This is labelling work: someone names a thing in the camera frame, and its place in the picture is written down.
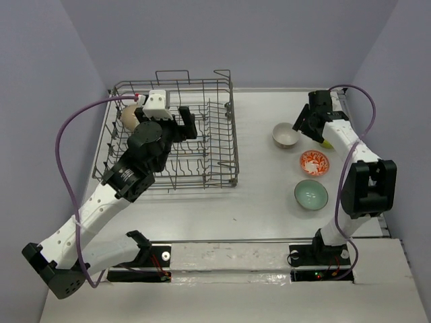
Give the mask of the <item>white bowl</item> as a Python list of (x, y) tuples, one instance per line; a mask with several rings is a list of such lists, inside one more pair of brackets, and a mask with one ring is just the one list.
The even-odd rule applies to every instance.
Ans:
[(271, 135), (277, 147), (289, 149), (299, 142), (300, 134), (292, 127), (293, 125), (288, 122), (281, 122), (274, 126)]
[(134, 129), (139, 124), (139, 121), (135, 115), (135, 111), (137, 108), (137, 104), (128, 105), (123, 108), (123, 111), (121, 113), (121, 122), (128, 131), (134, 131)]

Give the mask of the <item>orange patterned bowl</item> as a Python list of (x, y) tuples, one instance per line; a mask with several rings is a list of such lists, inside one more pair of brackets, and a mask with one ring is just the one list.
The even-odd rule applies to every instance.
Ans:
[(305, 151), (299, 162), (302, 170), (311, 176), (325, 175), (330, 169), (329, 158), (317, 150)]

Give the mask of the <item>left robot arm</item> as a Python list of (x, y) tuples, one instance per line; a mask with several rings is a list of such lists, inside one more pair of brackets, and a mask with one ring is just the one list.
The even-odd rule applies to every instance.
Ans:
[(117, 241), (89, 247), (101, 229), (134, 203), (166, 167), (172, 145), (197, 138), (195, 115), (178, 109), (182, 124), (167, 109), (136, 109), (139, 124), (127, 139), (127, 149), (106, 171), (90, 198), (67, 222), (41, 243), (22, 250), (57, 299), (73, 295), (96, 273), (131, 263), (141, 266), (153, 258), (151, 242), (139, 231)]

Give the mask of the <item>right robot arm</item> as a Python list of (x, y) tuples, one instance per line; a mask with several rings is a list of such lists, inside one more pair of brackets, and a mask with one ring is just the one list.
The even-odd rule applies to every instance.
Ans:
[(392, 208), (397, 166), (366, 146), (365, 135), (355, 132), (347, 114), (334, 109), (328, 89), (309, 93), (293, 129), (318, 143), (330, 142), (344, 164), (334, 217), (317, 230), (309, 245), (291, 246), (288, 261), (294, 267), (329, 266), (335, 260), (354, 266), (341, 255), (364, 223)]

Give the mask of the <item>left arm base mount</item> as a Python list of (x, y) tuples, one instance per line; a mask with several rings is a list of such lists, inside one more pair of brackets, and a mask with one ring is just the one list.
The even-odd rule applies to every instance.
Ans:
[(170, 283), (171, 244), (154, 244), (145, 260), (134, 260), (111, 267), (106, 280), (111, 283)]

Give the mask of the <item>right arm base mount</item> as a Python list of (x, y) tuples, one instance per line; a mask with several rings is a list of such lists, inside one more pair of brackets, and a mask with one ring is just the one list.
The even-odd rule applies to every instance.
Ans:
[(347, 246), (330, 247), (328, 252), (317, 254), (311, 244), (289, 245), (286, 257), (290, 266), (291, 282), (350, 281), (354, 282)]

